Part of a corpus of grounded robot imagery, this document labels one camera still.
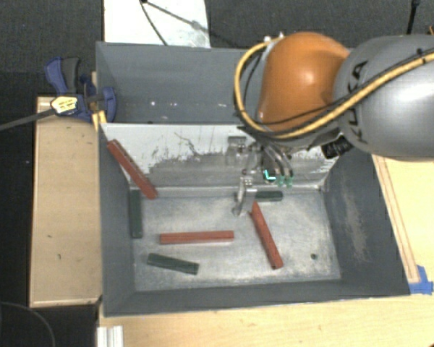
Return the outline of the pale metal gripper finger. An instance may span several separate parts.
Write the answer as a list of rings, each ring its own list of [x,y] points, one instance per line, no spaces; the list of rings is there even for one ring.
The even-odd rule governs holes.
[[[237,217],[246,213],[244,211],[244,193],[247,187],[254,187],[252,179],[241,178],[239,183],[239,188],[236,193],[235,206],[232,209],[233,214]]]
[[[255,187],[247,187],[244,193],[244,211],[246,213],[252,212],[252,206],[256,199],[258,190]]]

